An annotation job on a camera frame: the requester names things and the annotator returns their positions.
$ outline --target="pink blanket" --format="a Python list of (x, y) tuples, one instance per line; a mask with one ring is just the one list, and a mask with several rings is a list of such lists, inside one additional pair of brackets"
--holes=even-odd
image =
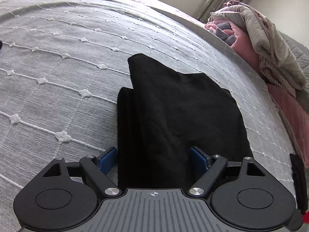
[(228, 20), (215, 20), (205, 24), (206, 29), (217, 29), (217, 24), (222, 22), (228, 22), (231, 26), (231, 30), (223, 30), (223, 32), (228, 35), (235, 35), (236, 41), (231, 45), (231, 48), (240, 55), (256, 72), (260, 75), (261, 78), (265, 79), (265, 76), (261, 73), (259, 69), (259, 57), (258, 54), (254, 51), (251, 40), (249, 36), (240, 29), (236, 24)]

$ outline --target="crosshair marking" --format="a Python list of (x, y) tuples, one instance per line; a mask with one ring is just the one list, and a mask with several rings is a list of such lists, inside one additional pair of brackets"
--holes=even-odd
[(155, 191), (153, 191), (153, 192), (150, 193), (150, 195), (152, 195), (153, 197), (157, 196), (158, 194), (159, 194), (159, 193), (158, 193), (158, 192), (155, 192)]

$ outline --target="beige blanket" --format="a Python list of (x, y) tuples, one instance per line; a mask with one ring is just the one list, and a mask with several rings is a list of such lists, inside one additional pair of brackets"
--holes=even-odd
[(259, 55), (260, 70), (275, 85), (295, 97), (295, 89), (305, 87), (306, 78), (296, 57), (268, 18), (254, 8), (231, 0), (222, 9), (212, 12), (208, 22), (224, 19), (248, 33)]

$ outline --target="gray bedspread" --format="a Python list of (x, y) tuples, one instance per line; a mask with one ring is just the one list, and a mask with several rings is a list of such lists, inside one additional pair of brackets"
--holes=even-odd
[(255, 159), (295, 195), (294, 151), (264, 81), (193, 24), (134, 0), (0, 3), (0, 231), (19, 229), (13, 199), (53, 158), (117, 146), (117, 94), (132, 87), (127, 58), (136, 53), (230, 90)]

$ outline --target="red part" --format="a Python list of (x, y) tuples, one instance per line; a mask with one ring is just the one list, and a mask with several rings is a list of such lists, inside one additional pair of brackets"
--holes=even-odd
[(302, 216), (302, 221), (304, 223), (309, 223), (309, 211)]

